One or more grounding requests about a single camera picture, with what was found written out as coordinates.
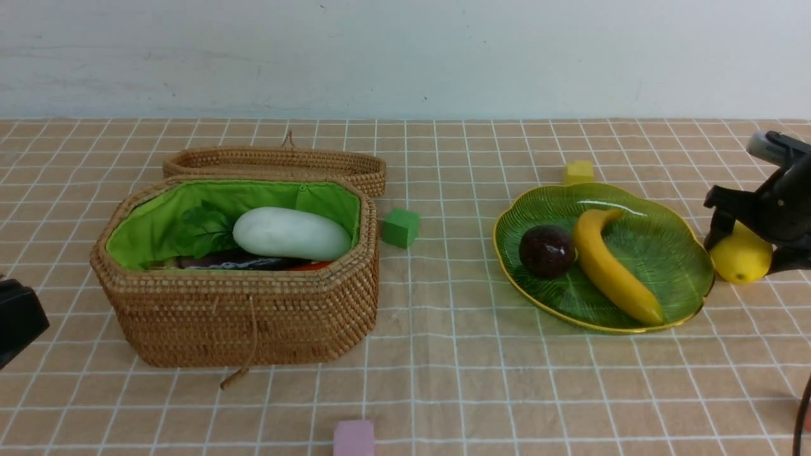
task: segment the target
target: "white wall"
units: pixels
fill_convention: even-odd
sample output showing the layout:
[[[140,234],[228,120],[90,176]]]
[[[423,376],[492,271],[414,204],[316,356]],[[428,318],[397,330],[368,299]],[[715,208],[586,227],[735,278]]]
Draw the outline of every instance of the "white wall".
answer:
[[[809,0],[0,0],[0,117],[811,118]]]

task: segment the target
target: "green cube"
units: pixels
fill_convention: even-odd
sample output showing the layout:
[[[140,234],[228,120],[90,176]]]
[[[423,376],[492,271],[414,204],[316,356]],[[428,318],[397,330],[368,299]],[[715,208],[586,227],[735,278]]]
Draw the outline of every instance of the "green cube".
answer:
[[[394,209],[383,220],[383,242],[399,248],[411,247],[419,234],[419,214],[405,209]]]

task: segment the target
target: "pink cube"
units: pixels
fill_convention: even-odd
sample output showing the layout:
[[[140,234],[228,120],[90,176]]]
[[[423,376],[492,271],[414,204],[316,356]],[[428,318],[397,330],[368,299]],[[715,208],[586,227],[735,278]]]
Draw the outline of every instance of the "pink cube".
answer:
[[[375,426],[371,421],[338,422],[333,438],[333,456],[375,456]]]

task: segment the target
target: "basket lid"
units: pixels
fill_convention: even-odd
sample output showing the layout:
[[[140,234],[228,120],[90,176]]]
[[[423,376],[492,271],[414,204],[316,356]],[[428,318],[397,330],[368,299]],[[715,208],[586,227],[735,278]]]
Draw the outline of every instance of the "basket lid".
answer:
[[[343,178],[372,197],[383,195],[386,185],[386,163],[382,159],[367,153],[296,148],[292,130],[275,148],[250,145],[190,148],[164,161],[165,178],[185,174]]]

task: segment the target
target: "leaf-shaped plate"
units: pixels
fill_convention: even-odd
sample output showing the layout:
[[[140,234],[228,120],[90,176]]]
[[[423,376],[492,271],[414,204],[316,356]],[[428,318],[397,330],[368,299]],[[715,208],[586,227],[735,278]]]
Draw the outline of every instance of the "leaf-shaped plate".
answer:
[[[627,316],[575,264],[563,277],[530,275],[518,258],[521,237],[536,225],[569,232],[587,209],[623,209],[603,239],[623,266],[662,304],[665,321],[646,326]],[[509,281],[532,304],[569,323],[606,333],[647,333],[672,328],[698,314],[715,283],[712,259],[687,223],[667,207],[605,183],[537,187],[501,214],[493,244]]]

